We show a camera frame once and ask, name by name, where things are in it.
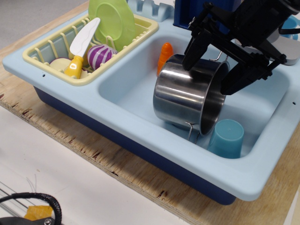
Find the toy sink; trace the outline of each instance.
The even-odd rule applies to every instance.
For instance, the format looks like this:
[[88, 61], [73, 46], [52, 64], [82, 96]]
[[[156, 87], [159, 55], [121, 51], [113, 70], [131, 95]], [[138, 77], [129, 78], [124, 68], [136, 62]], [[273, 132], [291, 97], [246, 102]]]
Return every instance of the toy sink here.
[[[210, 135], [196, 141], [195, 133], [187, 140], [188, 130], [155, 116], [152, 99], [160, 48], [170, 42], [174, 53], [183, 54], [191, 37], [190, 31], [173, 26], [172, 14], [158, 22], [158, 30], [80, 85], [23, 59], [24, 53], [33, 57], [29, 49], [37, 43], [43, 49], [49, 45], [47, 40], [58, 38], [62, 29], [68, 30], [86, 14], [7, 56], [5, 69], [32, 84], [42, 101], [218, 203], [231, 204], [236, 197], [245, 201], [258, 198], [300, 120], [300, 64], [280, 65], [266, 81], [226, 97], [219, 119], [236, 120], [245, 130], [241, 158], [226, 159], [206, 150]], [[55, 59], [53, 52], [42, 54], [48, 60]], [[209, 47], [203, 58], [215, 59], [218, 54], [218, 49]], [[232, 68], [235, 62], [228, 61]]]

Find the blue cup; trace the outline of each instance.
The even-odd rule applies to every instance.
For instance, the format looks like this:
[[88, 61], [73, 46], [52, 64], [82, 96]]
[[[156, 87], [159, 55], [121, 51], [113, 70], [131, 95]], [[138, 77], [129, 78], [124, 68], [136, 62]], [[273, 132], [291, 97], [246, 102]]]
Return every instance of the blue cup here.
[[[295, 16], [290, 16], [283, 24], [282, 29], [295, 29], [297, 25], [299, 25], [299, 20]], [[284, 34], [281, 36], [298, 40], [298, 34]]]
[[208, 150], [223, 158], [240, 158], [244, 138], [243, 126], [235, 120], [216, 123]]

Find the stainless steel pot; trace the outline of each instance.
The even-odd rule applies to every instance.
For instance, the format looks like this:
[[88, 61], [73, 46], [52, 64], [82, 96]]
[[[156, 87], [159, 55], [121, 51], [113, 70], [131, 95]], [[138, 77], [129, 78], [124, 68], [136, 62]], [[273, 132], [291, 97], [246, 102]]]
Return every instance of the stainless steel pot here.
[[182, 67], [183, 55], [173, 55], [163, 66], [153, 95], [155, 114], [181, 128], [208, 134], [214, 127], [225, 95], [221, 80], [229, 72], [228, 62], [199, 60], [190, 70]]

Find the purple striped ball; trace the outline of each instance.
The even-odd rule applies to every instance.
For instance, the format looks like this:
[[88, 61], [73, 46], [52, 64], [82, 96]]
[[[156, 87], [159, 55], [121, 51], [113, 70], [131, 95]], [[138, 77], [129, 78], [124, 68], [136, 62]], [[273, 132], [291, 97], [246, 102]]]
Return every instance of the purple striped ball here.
[[117, 54], [117, 50], [105, 44], [95, 45], [88, 51], [89, 65], [94, 69], [98, 69], [101, 63], [105, 63], [111, 59], [113, 54]]

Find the toy knife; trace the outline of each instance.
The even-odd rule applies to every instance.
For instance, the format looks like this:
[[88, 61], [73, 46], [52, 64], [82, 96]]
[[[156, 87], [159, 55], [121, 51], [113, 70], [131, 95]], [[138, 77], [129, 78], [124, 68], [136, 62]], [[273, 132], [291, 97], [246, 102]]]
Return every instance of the toy knife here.
[[68, 76], [79, 79], [81, 69], [83, 67], [83, 56], [87, 50], [91, 39], [100, 23], [100, 18], [95, 18], [86, 24], [76, 35], [71, 46], [70, 52], [74, 55], [74, 58], [70, 62], [70, 65], [65, 69], [65, 74]]

